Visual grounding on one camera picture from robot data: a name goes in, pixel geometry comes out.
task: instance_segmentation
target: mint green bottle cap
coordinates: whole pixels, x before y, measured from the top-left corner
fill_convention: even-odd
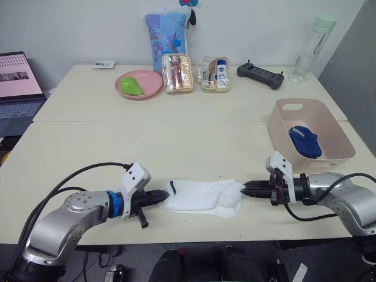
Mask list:
[[[322,34],[328,34],[333,30],[336,22],[336,19],[329,18],[327,16],[318,16],[315,19],[312,30]]]

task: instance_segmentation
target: laptop keyboard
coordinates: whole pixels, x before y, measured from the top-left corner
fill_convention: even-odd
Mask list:
[[[41,103],[0,105],[0,119],[33,116]]]

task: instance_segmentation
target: robotic arm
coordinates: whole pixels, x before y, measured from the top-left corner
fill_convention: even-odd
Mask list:
[[[164,201],[166,191],[144,191],[150,174],[133,164],[123,177],[120,192],[77,192],[47,214],[33,229],[22,257],[8,275],[8,281],[57,281],[85,231],[108,218],[137,216],[148,226],[142,207]]]
[[[304,205],[317,204],[334,211],[353,236],[376,234],[376,194],[345,179],[328,194],[326,190],[343,177],[340,173],[321,173],[293,178],[291,164],[275,152],[268,158],[269,181],[249,181],[242,193],[258,198],[270,198],[271,204],[302,201]]]

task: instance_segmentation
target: laptop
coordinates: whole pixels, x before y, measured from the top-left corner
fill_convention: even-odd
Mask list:
[[[0,54],[0,137],[22,135],[45,101],[25,54]]]

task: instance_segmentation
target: green object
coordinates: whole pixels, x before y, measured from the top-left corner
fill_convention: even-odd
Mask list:
[[[143,95],[142,88],[136,79],[127,76],[120,81],[120,89],[125,95],[140,96]]]
[[[336,22],[336,19],[329,18],[326,16],[318,16],[315,19],[315,23],[312,27],[312,30],[322,34],[328,34],[333,30],[333,27],[335,26]]]

